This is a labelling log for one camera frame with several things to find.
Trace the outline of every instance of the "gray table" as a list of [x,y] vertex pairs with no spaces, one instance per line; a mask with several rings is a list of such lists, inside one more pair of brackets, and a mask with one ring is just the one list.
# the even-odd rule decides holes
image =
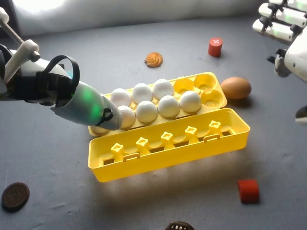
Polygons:
[[[0,103],[0,187],[28,184],[17,213],[0,211],[1,230],[163,230],[186,221],[196,230],[306,229],[307,130],[295,123],[307,104],[307,84],[274,75],[265,58],[284,47],[252,31],[255,18],[193,20],[33,37],[42,58],[65,54],[81,80],[100,92],[159,78],[212,71],[222,82],[250,80],[245,105],[228,103],[250,125],[245,149],[100,184],[87,168],[87,127],[25,102]],[[213,36],[224,40],[220,59],[207,54]],[[165,62],[147,68],[148,52]],[[242,205],[236,183],[255,178],[259,205]]]

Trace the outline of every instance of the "egg carton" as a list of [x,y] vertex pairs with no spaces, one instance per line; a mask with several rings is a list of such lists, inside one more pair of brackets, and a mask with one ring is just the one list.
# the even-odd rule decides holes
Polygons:
[[232,109],[188,116],[93,139],[88,167],[100,182],[246,146],[250,127]]
[[[123,131],[128,131],[144,126],[152,126],[157,125],[160,123],[168,122],[170,120],[190,116],[190,115],[196,115],[196,114],[203,114],[215,109],[222,108],[226,106],[227,99],[221,89],[221,86],[216,78],[216,75],[212,72],[204,72],[199,73],[191,76],[186,77],[179,77],[177,79],[169,80],[169,82],[172,84],[174,88],[174,95],[178,102],[180,102],[181,96],[186,91],[194,91],[196,92],[200,98],[201,98],[201,108],[193,113],[185,112],[184,110],[180,109],[179,113],[172,117],[167,118],[163,117],[160,114],[158,114],[157,118],[150,122],[150,123],[143,123],[139,120],[135,120],[134,124],[128,128],[121,128],[119,130],[115,131],[106,131],[104,133],[100,133],[96,131],[96,129],[92,129],[89,126],[89,133],[94,137],[104,136],[104,135],[112,135],[116,133],[120,133]],[[154,84],[148,85],[150,89],[153,91]],[[127,92],[132,95],[133,89],[128,89]],[[106,98],[111,98],[111,93],[104,95]],[[151,102],[158,106],[159,99],[157,99],[155,96],[153,96]],[[136,107],[138,104],[136,104],[134,101],[131,102],[129,107],[135,112]]]

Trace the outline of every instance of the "egg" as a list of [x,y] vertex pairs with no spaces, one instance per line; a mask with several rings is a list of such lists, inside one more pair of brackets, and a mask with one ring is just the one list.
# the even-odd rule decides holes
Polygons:
[[231,77],[221,84],[222,90],[227,98],[243,99],[251,92],[251,85],[248,80],[240,77]]
[[154,103],[150,101],[142,101],[136,107],[135,115],[139,121],[149,123],[157,118],[158,110]]
[[115,89],[111,93],[111,102],[113,102],[117,107],[121,105],[129,106],[131,104],[131,96],[130,94],[124,89]]
[[157,99],[161,99],[167,95],[173,96],[174,88],[168,80],[159,79],[154,83],[153,93]]
[[97,127],[97,126],[91,126],[91,130],[96,134],[104,134],[108,131],[107,129],[100,128],[100,127]]
[[135,122],[135,113],[134,111],[125,105],[121,105],[118,107],[119,112],[123,116],[123,123],[121,125],[122,128],[127,128],[129,126],[132,126]]
[[180,111],[179,102],[173,96],[164,96],[158,104],[158,112],[164,117],[174,117]]
[[132,99],[136,104],[142,101],[151,101],[153,98],[153,92],[148,85],[139,83],[133,88]]
[[180,107],[188,113],[196,112],[201,108],[201,98],[194,91],[186,91],[181,96]]

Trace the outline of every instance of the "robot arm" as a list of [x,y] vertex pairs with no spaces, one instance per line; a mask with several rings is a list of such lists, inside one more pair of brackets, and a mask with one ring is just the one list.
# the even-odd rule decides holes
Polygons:
[[[23,100],[52,106],[51,110],[72,122],[116,130],[122,125],[117,107],[93,87],[80,82],[77,62],[65,55],[50,62],[40,58],[39,46],[32,40],[23,41],[7,22],[8,15],[0,8],[0,26],[19,45],[17,51],[0,44],[0,100]],[[73,75],[64,66],[68,59]]]
[[289,48],[278,49],[276,57],[268,61],[275,64],[275,72],[286,77],[291,72],[307,81],[307,0],[269,0],[259,8],[262,17],[253,29],[262,35],[278,39]]

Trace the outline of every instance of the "plastic container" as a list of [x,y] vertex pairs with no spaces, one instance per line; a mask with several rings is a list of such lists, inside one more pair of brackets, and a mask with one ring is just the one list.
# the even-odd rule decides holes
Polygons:
[[[226,97],[221,89],[221,86],[216,78],[216,76],[211,72],[205,72],[205,73],[199,73],[187,77],[180,77],[177,79],[173,79],[169,81],[173,87],[174,87],[174,97],[180,101],[181,95],[185,91],[195,91],[200,97],[202,101],[202,105],[200,110],[194,112],[194,113],[187,113],[183,111],[182,109],[179,111],[179,113],[175,117],[166,118],[161,115],[158,115],[158,117],[150,123],[142,123],[139,120],[136,120],[135,123],[128,127],[128,128],[122,128],[116,131],[109,131],[107,133],[95,133],[91,130],[89,127],[89,133],[94,136],[103,136],[103,135],[112,135],[116,133],[120,133],[123,131],[143,127],[143,126],[154,126],[159,123],[168,122],[174,119],[178,119],[181,117],[186,117],[189,115],[195,115],[195,114],[203,114],[208,111],[216,110],[219,108],[224,107],[227,104]],[[154,89],[154,84],[148,85],[152,90]],[[133,89],[128,89],[127,92],[132,95]],[[111,94],[105,94],[106,98],[110,99]],[[158,106],[159,100],[155,97],[151,100],[156,106]],[[133,101],[130,104],[130,108],[135,111],[137,104]]]
[[[224,105],[223,96],[221,100],[208,98]],[[112,181],[242,149],[249,131],[234,110],[217,109],[129,131],[108,132],[90,142],[88,167],[98,181]]]

